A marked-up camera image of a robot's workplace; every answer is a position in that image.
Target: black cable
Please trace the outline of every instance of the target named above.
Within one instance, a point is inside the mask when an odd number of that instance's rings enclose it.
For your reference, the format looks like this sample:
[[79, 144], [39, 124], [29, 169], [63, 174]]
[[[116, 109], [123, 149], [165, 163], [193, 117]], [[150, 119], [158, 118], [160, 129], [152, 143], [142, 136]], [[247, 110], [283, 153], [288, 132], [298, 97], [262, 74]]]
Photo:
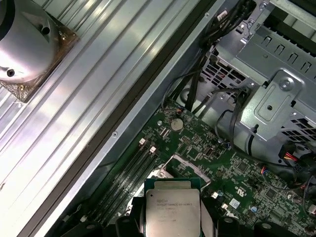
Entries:
[[232, 113], [233, 111], [231, 111], [231, 110], [225, 110], [224, 112], [222, 112], [222, 114], [221, 114], [221, 115], [219, 116], [219, 118], [216, 120], [216, 123], [215, 123], [215, 126], [214, 126], [215, 134], [216, 134], [217, 138], [218, 138], [220, 141], [222, 141], [222, 142], [224, 142], [224, 139], [222, 139], [222, 138], [220, 137], [220, 135], [219, 135], [219, 132], [218, 132], [218, 124], [219, 124], [219, 122], [223, 119], [223, 117], [225, 116], [225, 114], [226, 114], [227, 112]]
[[[216, 89], [210, 93], [212, 93], [213, 95], [215, 95], [216, 93], [219, 92], [230, 92], [230, 93], [235, 93], [235, 92], [239, 92], [241, 91], [241, 89], [236, 89], [236, 88], [225, 88], [225, 89]], [[197, 106], [194, 110], [193, 110], [193, 114], [196, 114], [210, 99], [211, 97], [209, 95], [207, 95], [202, 102], [199, 104], [199, 106]]]
[[241, 150], [240, 148], [235, 146], [235, 144], [234, 144], [234, 135], [235, 135], [234, 130], [235, 130], [238, 115], [239, 115], [239, 113], [242, 109], [242, 106], [245, 103], [246, 99], [247, 99], [247, 94], [244, 91], [241, 91], [240, 94], [236, 98], [236, 105], [235, 105], [235, 109], [233, 111], [233, 115], [231, 117], [230, 126], [229, 126], [229, 131], [230, 131], [229, 139], [230, 139], [230, 145], [231, 145], [232, 149], [234, 149], [235, 152], [240, 157], [245, 158], [245, 159], [250, 160], [250, 161], [256, 161], [256, 162], [259, 162], [259, 163], [265, 164], [265, 165], [273, 165], [275, 167], [282, 167], [284, 169], [293, 169], [293, 167], [290, 167], [287, 165], [273, 163], [270, 161], [266, 161], [266, 160], [262, 160], [262, 159], [250, 156], [246, 152], [244, 152], [243, 150]]
[[266, 183], [268, 186], [270, 186], [271, 188], [274, 188], [274, 189], [276, 189], [276, 190], [280, 190], [280, 191], [293, 191], [293, 190], [297, 190], [297, 189], [302, 188], [304, 185], [306, 185], [306, 184], [308, 183], [308, 180], [307, 180], [306, 182], [304, 182], [303, 184], [301, 184], [301, 185], [299, 185], [299, 186], [297, 186], [297, 187], [288, 188], [288, 189], [283, 189], [283, 188], [278, 188], [278, 187], [272, 185], [272, 184], [268, 181], [268, 179], [266, 178], [265, 173], [263, 173], [263, 174], [261, 174], [261, 175], [262, 175], [263, 180], [265, 181], [265, 183]]
[[303, 212], [304, 212], [304, 214], [305, 214], [306, 216], [311, 217], [311, 218], [313, 218], [313, 219], [316, 219], [315, 216], [312, 216], [312, 215], [308, 214], [308, 213], [306, 212], [306, 209], [305, 209], [306, 196], [307, 196], [308, 188], [310, 187], [310, 184], [311, 184], [312, 179], [313, 179], [313, 176], [311, 175], [311, 176], [309, 177], [309, 179], [308, 179], [308, 182], [306, 183], [306, 187], [305, 187], [305, 189], [304, 189], [304, 194], [303, 194], [302, 209], [303, 209]]
[[248, 154], [250, 155], [250, 156], [252, 156], [252, 150], [251, 150], [251, 148], [252, 148], [252, 142], [253, 142], [253, 139], [255, 138], [255, 136], [253, 135], [253, 134], [251, 134], [250, 135], [250, 137], [249, 137], [249, 140], [248, 140]]
[[241, 92], [237, 96], [235, 108], [234, 108], [233, 115], [231, 117], [231, 122], [229, 125], [229, 139], [230, 139], [230, 145], [233, 149], [235, 149], [235, 144], [234, 144], [235, 126], [236, 126], [236, 122], [238, 119], [238, 115], [240, 114], [242, 106], [243, 106], [244, 102], [246, 101], [246, 96], [247, 95], [245, 92]]
[[249, 0], [240, 0], [236, 6], [221, 20], [215, 27], [211, 27], [210, 32], [204, 36], [200, 41], [200, 46], [204, 48], [210, 47], [210, 45], [219, 38], [227, 35], [236, 26], [238, 26], [249, 14], [250, 8]]
[[162, 101], [161, 101], [161, 108], [164, 110], [165, 107], [164, 107], [164, 103], [165, 103], [165, 100], [166, 100], [166, 97], [168, 95], [168, 93], [170, 92], [170, 89], [172, 88], [173, 84], [177, 82], [177, 80], [181, 79], [181, 78], [184, 78], [184, 77], [189, 77], [191, 75], [194, 75], [194, 74], [197, 74], [197, 73], [200, 73], [201, 70], [197, 70], [197, 71], [193, 71], [193, 72], [188, 72], [186, 74], [183, 74], [181, 76], [178, 76], [174, 79], [172, 79], [172, 81], [170, 82], [170, 84], [168, 85], [167, 87], [167, 90], [165, 92], [165, 94], [163, 95], [163, 98], [162, 98]]
[[[203, 65], [206, 63], [206, 60], [207, 60], [206, 56], [201, 57], [198, 65], [197, 65], [197, 68], [202, 68]], [[196, 100], [197, 91], [198, 91], [198, 81], [199, 81], [199, 75], [194, 75], [192, 78], [190, 92], [188, 94], [188, 99], [187, 99], [186, 104], [185, 104], [185, 108], [188, 111], [192, 111], [194, 101]]]
[[[200, 53], [200, 56], [198, 57], [198, 59], [194, 63], [194, 65], [192, 66], [190, 72], [194, 72], [196, 70], [201, 70], [201, 67], [199, 68], [198, 66], [199, 66], [199, 63], [200, 63], [201, 59], [205, 57], [205, 53], [204, 53], [204, 51], [202, 51]], [[183, 88], [186, 86], [186, 84], [188, 84], [190, 79], [191, 79], [191, 75], [186, 76], [185, 78], [183, 78], [183, 80], [178, 84], [178, 86], [171, 93], [170, 97], [173, 98], [174, 100], [176, 100], [178, 98], [178, 96], [180, 95], [181, 91], [183, 90]]]

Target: green circuit board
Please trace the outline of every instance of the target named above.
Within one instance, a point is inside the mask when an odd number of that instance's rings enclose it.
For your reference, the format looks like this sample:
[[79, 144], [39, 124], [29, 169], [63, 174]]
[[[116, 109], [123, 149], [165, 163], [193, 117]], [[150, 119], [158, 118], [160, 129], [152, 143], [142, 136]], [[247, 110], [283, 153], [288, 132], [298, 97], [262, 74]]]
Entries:
[[[297, 196], [294, 192], [267, 186], [258, 164], [218, 143], [206, 123], [175, 102], [156, 111], [97, 189], [95, 196], [102, 198], [98, 198], [91, 219], [106, 225], [111, 218], [124, 214], [144, 179], [167, 161], [166, 171], [173, 177], [199, 177], [191, 167], [170, 159], [174, 154], [211, 180], [202, 195], [214, 197], [221, 214], [236, 217], [250, 228], [258, 221], [272, 221], [298, 236], [306, 236], [304, 227], [315, 225], [301, 205], [291, 201], [290, 197]], [[286, 187], [273, 175], [268, 174], [268, 178], [273, 185]]]

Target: ribbed metal panel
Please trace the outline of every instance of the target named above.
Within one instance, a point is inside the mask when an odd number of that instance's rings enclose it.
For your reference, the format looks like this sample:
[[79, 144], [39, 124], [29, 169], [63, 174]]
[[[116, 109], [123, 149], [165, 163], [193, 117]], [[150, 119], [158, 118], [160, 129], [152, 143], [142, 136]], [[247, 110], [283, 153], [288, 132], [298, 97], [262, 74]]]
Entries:
[[36, 95], [0, 88], [0, 236], [16, 236], [198, 0], [36, 0], [81, 40]]

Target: red wire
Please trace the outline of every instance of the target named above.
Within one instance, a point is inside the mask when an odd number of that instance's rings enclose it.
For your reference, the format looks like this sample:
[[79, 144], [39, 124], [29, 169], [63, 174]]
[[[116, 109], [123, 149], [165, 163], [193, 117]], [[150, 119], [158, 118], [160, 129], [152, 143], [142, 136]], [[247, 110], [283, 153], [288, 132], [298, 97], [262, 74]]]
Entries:
[[290, 154], [289, 152], [285, 153], [285, 155], [292, 158], [294, 161], [297, 161], [297, 158], [294, 155]]

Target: metal bracket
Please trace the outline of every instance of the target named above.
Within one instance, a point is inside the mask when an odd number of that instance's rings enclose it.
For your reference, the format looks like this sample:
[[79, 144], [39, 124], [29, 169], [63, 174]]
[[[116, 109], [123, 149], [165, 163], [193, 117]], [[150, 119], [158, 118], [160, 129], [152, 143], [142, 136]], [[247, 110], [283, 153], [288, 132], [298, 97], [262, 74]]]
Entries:
[[292, 111], [292, 101], [303, 89], [302, 82], [278, 71], [267, 88], [260, 87], [245, 106], [240, 122], [264, 140], [276, 136]]

